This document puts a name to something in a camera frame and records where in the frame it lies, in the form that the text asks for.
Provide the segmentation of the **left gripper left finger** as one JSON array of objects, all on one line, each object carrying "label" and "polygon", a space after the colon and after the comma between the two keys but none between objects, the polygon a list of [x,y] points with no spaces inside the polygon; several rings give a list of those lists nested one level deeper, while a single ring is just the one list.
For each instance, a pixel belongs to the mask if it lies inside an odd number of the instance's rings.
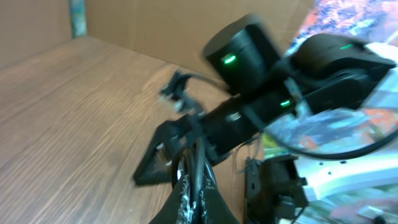
[{"label": "left gripper left finger", "polygon": [[190,178],[181,177],[158,214],[149,224],[189,224],[192,222]]}]

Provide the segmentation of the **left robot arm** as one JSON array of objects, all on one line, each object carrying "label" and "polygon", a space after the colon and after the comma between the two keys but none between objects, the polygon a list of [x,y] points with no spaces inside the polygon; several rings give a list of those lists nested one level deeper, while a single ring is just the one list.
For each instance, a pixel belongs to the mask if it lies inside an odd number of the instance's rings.
[{"label": "left robot arm", "polygon": [[[296,221],[311,201],[337,193],[397,182],[397,152],[378,151],[397,133],[356,151],[311,154],[291,148],[290,154],[246,160],[244,221]],[[196,138],[178,149],[171,164],[173,190],[152,223],[237,223],[221,196],[205,157],[208,146]]]}]

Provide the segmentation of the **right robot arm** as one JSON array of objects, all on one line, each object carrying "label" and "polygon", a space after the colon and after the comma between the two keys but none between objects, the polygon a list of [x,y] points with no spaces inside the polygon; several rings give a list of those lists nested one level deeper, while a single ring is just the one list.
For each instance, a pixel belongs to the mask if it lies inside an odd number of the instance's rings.
[{"label": "right robot arm", "polygon": [[335,34],[309,37],[292,55],[283,56],[262,23],[252,14],[220,30],[204,47],[203,56],[224,80],[229,98],[207,112],[189,97],[192,73],[176,71],[160,95],[177,105],[181,117],[155,130],[133,174],[137,185],[177,180],[177,167],[193,151],[196,162],[216,166],[301,103],[315,113],[359,108],[375,87],[396,68],[363,41]]}]

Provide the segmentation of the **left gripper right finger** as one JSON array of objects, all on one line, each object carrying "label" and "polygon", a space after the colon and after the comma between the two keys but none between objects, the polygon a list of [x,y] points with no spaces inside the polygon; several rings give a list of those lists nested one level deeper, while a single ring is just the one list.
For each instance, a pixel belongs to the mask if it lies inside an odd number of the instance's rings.
[{"label": "left gripper right finger", "polygon": [[239,224],[215,183],[205,175],[200,191],[201,220],[204,224]]}]

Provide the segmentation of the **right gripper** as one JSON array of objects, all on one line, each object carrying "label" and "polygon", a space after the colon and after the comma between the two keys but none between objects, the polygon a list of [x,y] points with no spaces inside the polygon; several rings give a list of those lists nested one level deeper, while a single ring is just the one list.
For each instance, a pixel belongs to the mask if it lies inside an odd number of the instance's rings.
[{"label": "right gripper", "polygon": [[209,113],[191,98],[175,100],[175,104],[176,110],[184,116],[175,121],[164,121],[156,128],[132,176],[138,186],[171,181],[170,166],[183,148],[182,137],[187,139],[187,147],[194,146],[195,138],[202,137],[209,147],[207,159],[215,166],[228,157],[229,151],[261,131],[249,119],[250,111],[267,123],[267,96],[231,97]]}]

